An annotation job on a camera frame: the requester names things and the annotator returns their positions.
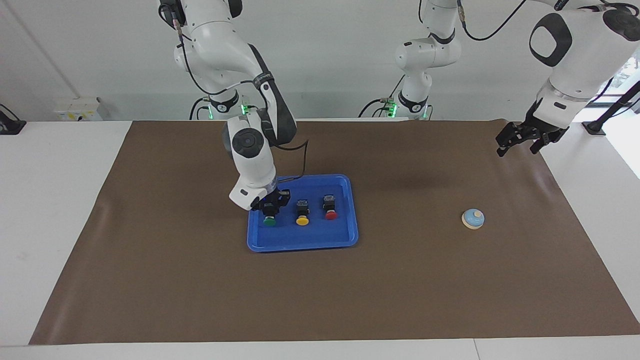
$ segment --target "power socket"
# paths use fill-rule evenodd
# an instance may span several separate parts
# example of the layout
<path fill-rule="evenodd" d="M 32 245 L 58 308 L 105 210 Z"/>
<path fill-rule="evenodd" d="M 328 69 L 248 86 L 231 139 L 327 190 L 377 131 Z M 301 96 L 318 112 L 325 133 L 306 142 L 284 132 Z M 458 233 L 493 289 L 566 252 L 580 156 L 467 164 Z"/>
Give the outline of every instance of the power socket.
<path fill-rule="evenodd" d="M 102 121 L 104 107 L 96 97 L 59 99 L 54 112 L 60 121 Z"/>

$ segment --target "black cable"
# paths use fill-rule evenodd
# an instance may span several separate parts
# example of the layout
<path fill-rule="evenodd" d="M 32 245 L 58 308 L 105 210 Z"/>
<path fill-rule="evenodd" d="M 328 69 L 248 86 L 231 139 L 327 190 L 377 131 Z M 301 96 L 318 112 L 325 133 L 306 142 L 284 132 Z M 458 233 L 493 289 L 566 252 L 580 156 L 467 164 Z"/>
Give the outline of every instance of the black cable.
<path fill-rule="evenodd" d="M 174 30 L 175 30 L 175 28 L 173 27 L 173 24 L 172 24 L 169 20 L 165 19 L 165 17 L 164 17 L 164 16 L 162 16 L 162 9 L 163 9 L 163 8 L 167 8 L 167 9 L 169 9 L 169 11 L 170 11 L 170 12 L 172 12 L 172 11 L 173 11 L 173 9 L 171 8 L 171 6 L 170 6 L 169 4 L 162 3 L 162 4 L 160 4 L 160 6 L 158 6 L 158 16 L 160 16 L 160 19 L 162 19 L 162 21 L 163 21 L 165 24 L 169 25 L 172 29 L 174 29 Z M 192 41 L 192 39 L 191 39 L 191 38 L 189 38 L 188 36 L 186 36 L 185 34 L 182 34 L 182 36 L 184 36 L 184 38 L 185 38 L 185 39 L 187 39 L 187 40 L 189 40 L 189 41 Z"/>
<path fill-rule="evenodd" d="M 611 86 L 611 83 L 613 82 L 613 78 L 609 79 L 609 82 L 607 82 L 607 84 L 604 86 L 604 89 L 602 89 L 602 91 L 600 92 L 600 95 L 596 96 L 595 99 L 591 100 L 591 102 L 589 102 L 590 104 L 593 104 L 594 102 L 596 102 L 599 98 L 601 98 L 604 93 L 607 92 L 607 90 L 609 89 L 609 87 Z"/>
<path fill-rule="evenodd" d="M 189 120 L 193 120 L 193 115 L 196 112 L 196 108 L 198 107 L 198 104 L 200 104 L 203 101 L 205 101 L 205 99 L 199 98 L 198 100 L 196 100 L 196 102 L 193 103 L 193 106 L 191 107 L 191 112 L 189 113 Z"/>
<path fill-rule="evenodd" d="M 11 111 L 11 109 L 7 108 L 4 104 L 0 104 L 0 106 L 2 106 L 6 111 L 9 111 L 9 113 L 15 117 L 15 120 L 21 121 L 18 115 Z"/>
<path fill-rule="evenodd" d="M 431 112 L 429 113 L 427 121 L 431 121 L 431 116 L 433 115 L 433 105 L 427 105 L 427 110 L 429 110 L 429 108 L 431 108 Z"/>
<path fill-rule="evenodd" d="M 400 80 L 398 80 L 398 84 L 396 84 L 396 87 L 391 91 L 391 95 L 389 95 L 389 97 L 393 97 L 394 96 L 394 92 L 396 92 L 396 90 L 398 89 L 398 87 L 400 86 L 400 83 L 402 83 L 402 80 L 404 79 L 406 75 L 402 75 L 400 77 Z"/>
<path fill-rule="evenodd" d="M 208 110 L 209 107 L 208 106 L 201 106 L 198 108 L 198 111 L 196 111 L 196 120 L 200 120 L 200 110 Z"/>
<path fill-rule="evenodd" d="M 515 10 L 513 10 L 513 12 L 511 13 L 511 15 L 509 15 L 509 17 L 502 23 L 502 25 L 500 25 L 493 33 L 491 33 L 491 35 L 484 37 L 484 38 L 477 38 L 473 35 L 471 35 L 469 33 L 469 31 L 467 30 L 467 22 L 466 20 L 464 20 L 464 15 L 461 16 L 461 21 L 462 21 L 462 29 L 467 33 L 467 36 L 470 37 L 472 40 L 475 41 L 485 41 L 485 40 L 489 40 L 491 39 L 495 34 L 497 34 L 500 30 L 502 30 L 502 28 L 511 20 L 511 18 L 516 15 L 516 13 L 520 10 L 520 8 L 524 5 L 524 3 L 526 3 L 527 0 L 522 0 L 522 2 L 518 5 L 517 8 L 515 8 Z M 462 7 L 462 0 L 458 0 L 458 6 L 460 8 L 462 8 L 462 14 L 464 14 L 464 8 Z"/>
<path fill-rule="evenodd" d="M 638 16 L 638 14 L 640 14 L 640 9 L 638 9 L 638 7 L 636 5 L 633 5 L 633 4 L 629 4 L 629 3 L 605 3 L 605 5 L 606 6 L 612 6 L 612 7 L 616 7 L 616 5 L 624 6 L 625 8 L 633 9 L 633 11 L 636 12 L 634 14 L 634 16 Z"/>
<path fill-rule="evenodd" d="M 219 92 L 208 92 L 207 90 L 204 90 L 202 88 L 202 86 L 200 86 L 200 84 L 198 84 L 198 81 L 196 81 L 196 78 L 193 76 L 193 73 L 191 72 L 191 67 L 189 66 L 189 60 L 187 59 L 187 51 L 184 48 L 184 41 L 182 40 L 182 37 L 180 37 L 180 45 L 178 45 L 178 46 L 182 47 L 182 55 L 184 56 L 184 64 L 185 64 L 185 66 L 187 68 L 187 72 L 189 73 L 189 76 L 191 76 L 191 80 L 193 80 L 193 83 L 198 87 L 198 89 L 200 89 L 201 92 L 203 92 L 203 93 L 205 93 L 207 95 L 210 95 L 210 96 L 220 95 L 220 94 L 222 94 L 223 92 L 225 92 L 227 90 L 233 89 L 237 85 L 253 83 L 253 81 L 251 81 L 251 80 L 243 80 L 243 81 L 240 81 L 238 84 L 232 85 L 232 86 L 230 86 L 228 88 L 220 90 Z"/>
<path fill-rule="evenodd" d="M 422 0 L 420 0 L 420 4 L 418 5 L 418 20 L 420 20 L 421 24 L 424 24 L 424 22 L 422 21 L 422 14 L 420 13 L 420 10 L 422 10 Z"/>
<path fill-rule="evenodd" d="M 373 115 L 371 115 L 371 117 L 376 117 L 376 113 L 377 113 L 378 111 L 380 111 L 380 115 L 378 115 L 378 117 L 381 117 L 381 116 L 382 116 L 382 114 L 385 112 L 385 110 L 387 110 L 387 111 L 388 111 L 388 110 L 389 110 L 389 108 L 386 108 L 386 107 L 384 107 L 384 106 L 383 106 L 382 108 L 377 109 L 376 111 L 374 111 L 374 112 L 373 112 Z"/>
<path fill-rule="evenodd" d="M 368 109 L 371 105 L 375 104 L 376 102 L 383 102 L 383 101 L 382 101 L 381 99 L 375 99 L 375 100 L 371 101 L 369 104 L 367 104 L 367 105 L 364 107 L 364 109 L 362 109 L 362 111 L 360 112 L 360 114 L 358 115 L 358 117 L 362 117 L 362 114 L 364 114 L 364 112 L 365 112 L 365 111 L 367 111 L 367 109 Z"/>
<path fill-rule="evenodd" d="M 294 150 L 299 150 L 302 147 L 305 148 L 305 153 L 304 153 L 304 157 L 302 160 L 302 173 L 299 176 L 296 177 L 289 177 L 287 179 L 283 179 L 281 181 L 279 181 L 279 184 L 284 184 L 284 183 L 288 183 L 289 181 L 294 181 L 294 180 L 298 180 L 300 178 L 302 178 L 305 175 L 305 172 L 307 171 L 307 149 L 309 147 L 309 140 L 305 141 L 302 145 L 297 146 L 297 147 L 293 147 L 293 148 L 286 148 L 286 147 L 280 147 L 278 145 L 274 145 L 277 149 L 281 149 L 281 150 L 285 150 L 285 151 L 294 151 Z"/>
<path fill-rule="evenodd" d="M 638 94 L 640 94 L 640 81 L 637 81 L 635 84 L 633 84 L 633 86 L 631 86 L 624 95 L 622 95 L 613 105 L 611 105 L 611 107 L 607 109 L 607 111 L 605 111 L 602 115 L 600 115 L 600 117 L 598 117 L 598 120 L 589 122 L 585 125 L 589 133 L 597 133 L 602 130 L 602 126 L 609 119 L 611 119 L 613 115 L 620 115 L 616 113 L 623 107 L 625 107 L 629 103 L 629 101 L 631 101 Z"/>
<path fill-rule="evenodd" d="M 616 117 L 616 116 L 618 116 L 618 115 L 622 115 L 622 114 L 626 113 L 627 111 L 629 111 L 629 109 L 633 108 L 633 107 L 634 107 L 634 106 L 635 106 L 639 101 L 640 101 L 640 98 L 638 98 L 638 100 L 634 101 L 634 103 L 633 103 L 633 104 L 631 104 L 631 105 L 630 105 L 627 109 L 625 109 L 624 111 L 619 112 L 619 113 L 617 113 L 617 114 L 615 114 L 615 115 L 613 115 L 613 116 L 611 116 L 611 117 Z"/>

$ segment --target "brown table cover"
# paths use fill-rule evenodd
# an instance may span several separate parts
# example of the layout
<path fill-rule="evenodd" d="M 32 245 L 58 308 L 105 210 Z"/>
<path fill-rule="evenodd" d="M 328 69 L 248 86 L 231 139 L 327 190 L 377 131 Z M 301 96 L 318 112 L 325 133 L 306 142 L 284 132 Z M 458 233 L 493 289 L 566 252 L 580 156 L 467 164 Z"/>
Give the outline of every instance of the brown table cover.
<path fill-rule="evenodd" d="M 135 122 L 31 344 L 640 333 L 543 158 L 496 155 L 504 124 L 299 124 L 308 173 L 351 179 L 360 241 L 256 254 L 222 123 Z"/>

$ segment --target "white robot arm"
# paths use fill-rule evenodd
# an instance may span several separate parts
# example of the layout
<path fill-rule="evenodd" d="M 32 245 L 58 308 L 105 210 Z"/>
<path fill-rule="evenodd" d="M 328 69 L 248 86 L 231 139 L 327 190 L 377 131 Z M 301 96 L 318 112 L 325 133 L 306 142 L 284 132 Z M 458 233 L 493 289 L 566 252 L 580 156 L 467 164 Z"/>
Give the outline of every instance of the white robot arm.
<path fill-rule="evenodd" d="M 242 0 L 162 0 L 160 10 L 173 19 L 180 45 L 175 59 L 209 95 L 218 113 L 237 102 L 229 71 L 246 74 L 261 94 L 265 108 L 227 120 L 223 141 L 240 173 L 230 199 L 243 209 L 259 209 L 271 219 L 289 201 L 278 190 L 270 146 L 289 143 L 296 122 L 260 52 L 240 38 L 231 19 L 240 15 Z M 191 36 L 185 42 L 181 26 Z"/>
<path fill-rule="evenodd" d="M 406 76 L 403 87 L 394 95 L 396 115 L 411 119 L 426 111 L 432 84 L 427 70 L 453 64 L 461 54 L 456 38 L 456 0 L 425 0 L 420 12 L 429 36 L 409 40 L 396 50 L 396 63 Z"/>
<path fill-rule="evenodd" d="M 531 53 L 553 71 L 525 121 L 510 122 L 496 137 L 499 156 L 526 140 L 535 140 L 531 146 L 534 154 L 558 142 L 602 83 L 615 75 L 640 44 L 640 20 L 623 4 L 580 2 L 576 8 L 578 1 L 536 1 L 553 4 L 556 10 L 568 3 L 572 9 L 544 16 L 531 34 Z M 536 40 L 545 35 L 556 43 L 552 51 L 536 48 L 540 44 Z"/>

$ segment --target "white wall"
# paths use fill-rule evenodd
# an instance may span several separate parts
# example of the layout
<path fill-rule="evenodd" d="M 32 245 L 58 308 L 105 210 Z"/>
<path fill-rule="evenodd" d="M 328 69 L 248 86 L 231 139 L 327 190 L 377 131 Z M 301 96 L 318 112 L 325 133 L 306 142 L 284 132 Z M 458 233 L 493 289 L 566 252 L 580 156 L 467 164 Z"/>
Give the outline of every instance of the white wall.
<path fill-rule="evenodd" d="M 493 31 L 517 4 L 467 1 L 471 32 Z M 177 39 L 157 17 L 157 5 L 0 0 L 0 101 L 27 120 L 54 120 L 54 98 L 73 93 L 99 96 L 108 119 L 186 118 L 198 90 L 173 62 Z M 401 76 L 396 47 L 427 35 L 417 8 L 418 0 L 244 0 L 235 24 L 260 49 L 295 116 L 354 117 Z M 458 26 L 462 59 L 431 72 L 434 118 L 521 120 L 550 74 L 531 56 L 528 40 L 551 10 L 526 4 L 483 43 Z M 25 42 L 29 35 L 35 43 Z M 257 102 L 251 85 L 243 86 Z"/>

